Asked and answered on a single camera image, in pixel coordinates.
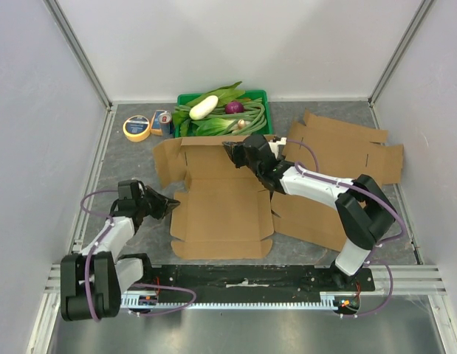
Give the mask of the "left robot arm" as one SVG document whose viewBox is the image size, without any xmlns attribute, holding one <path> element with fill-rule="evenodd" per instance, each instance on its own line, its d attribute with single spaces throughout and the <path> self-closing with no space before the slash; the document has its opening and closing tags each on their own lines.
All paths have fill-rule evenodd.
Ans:
<svg viewBox="0 0 457 354">
<path fill-rule="evenodd" d="M 122 293 L 132 285 L 151 287 L 154 273 L 143 254 L 120 256 L 147 217 L 162 220 L 180 202 L 138 180 L 118 183 L 108 213 L 96 212 L 105 223 L 91 243 L 68 254 L 60 264 L 61 317 L 68 322 L 115 317 Z"/>
</svg>

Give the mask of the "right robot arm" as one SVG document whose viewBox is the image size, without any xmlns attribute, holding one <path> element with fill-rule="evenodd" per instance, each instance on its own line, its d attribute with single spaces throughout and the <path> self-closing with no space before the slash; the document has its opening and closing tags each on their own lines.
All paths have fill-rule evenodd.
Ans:
<svg viewBox="0 0 457 354">
<path fill-rule="evenodd" d="M 269 191 L 316 201 L 337 212 L 346 243 L 330 266 L 329 278 L 336 289 L 347 290 L 393 223 L 403 221 L 372 177 L 336 178 L 313 172 L 286 160 L 281 150 L 287 143 L 286 138 L 251 135 L 222 146 L 235 167 L 247 167 Z"/>
</svg>

